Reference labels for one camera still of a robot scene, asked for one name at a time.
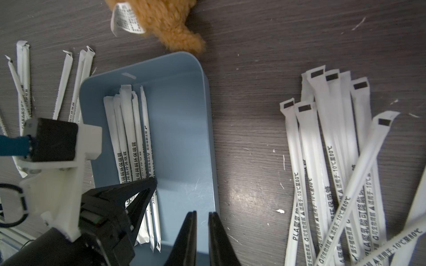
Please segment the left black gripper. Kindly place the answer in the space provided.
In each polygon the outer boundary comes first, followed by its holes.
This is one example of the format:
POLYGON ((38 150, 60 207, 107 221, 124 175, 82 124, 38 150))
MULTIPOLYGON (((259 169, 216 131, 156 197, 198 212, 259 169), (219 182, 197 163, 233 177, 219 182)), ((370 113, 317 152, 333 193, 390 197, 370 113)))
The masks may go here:
POLYGON ((71 242, 57 229, 32 241, 5 266, 128 266, 155 178, 94 188, 84 194, 79 216, 81 236, 71 242))

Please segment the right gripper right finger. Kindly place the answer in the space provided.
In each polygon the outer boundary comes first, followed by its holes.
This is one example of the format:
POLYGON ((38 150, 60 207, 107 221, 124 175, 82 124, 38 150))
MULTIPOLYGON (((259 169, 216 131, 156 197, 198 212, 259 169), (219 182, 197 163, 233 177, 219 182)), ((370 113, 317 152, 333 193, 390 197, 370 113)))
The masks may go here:
POLYGON ((240 266, 217 212, 209 213, 209 257, 211 266, 240 266))

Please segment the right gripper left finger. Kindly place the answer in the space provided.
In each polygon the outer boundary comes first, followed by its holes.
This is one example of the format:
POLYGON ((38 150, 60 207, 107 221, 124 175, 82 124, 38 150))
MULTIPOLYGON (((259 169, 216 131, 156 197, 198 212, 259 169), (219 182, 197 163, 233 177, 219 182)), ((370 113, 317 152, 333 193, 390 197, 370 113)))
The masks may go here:
POLYGON ((195 266, 197 254, 197 212, 189 212, 164 266, 195 266))

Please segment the pile straw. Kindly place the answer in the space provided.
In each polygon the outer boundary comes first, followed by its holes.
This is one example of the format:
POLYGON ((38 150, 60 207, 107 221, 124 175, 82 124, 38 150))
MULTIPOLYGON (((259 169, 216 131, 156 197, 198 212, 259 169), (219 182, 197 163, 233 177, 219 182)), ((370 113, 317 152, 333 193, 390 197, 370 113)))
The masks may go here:
POLYGON ((326 241, 315 261, 316 266, 327 266, 333 258, 342 232, 346 228, 347 220, 355 208, 357 197, 365 184, 366 177, 377 159, 378 153, 390 131, 392 123, 398 115, 400 115, 400 113, 397 111, 385 111, 373 118, 368 137, 359 156, 355 170, 349 180, 342 202, 337 209, 337 214, 328 231, 326 241))
POLYGON ((53 113, 54 120, 57 120, 59 117, 59 113, 61 111, 61 107, 62 107, 62 103, 64 99, 64 94, 66 91, 66 87, 68 84, 68 80, 69 80, 69 76, 70 76, 72 64, 73 64, 72 52, 65 51, 65 50, 63 50, 63 52, 65 53, 65 60, 64 60, 64 65, 62 69, 59 87, 58 87, 57 98, 55 101, 55 107, 54 107, 54 113, 53 113))

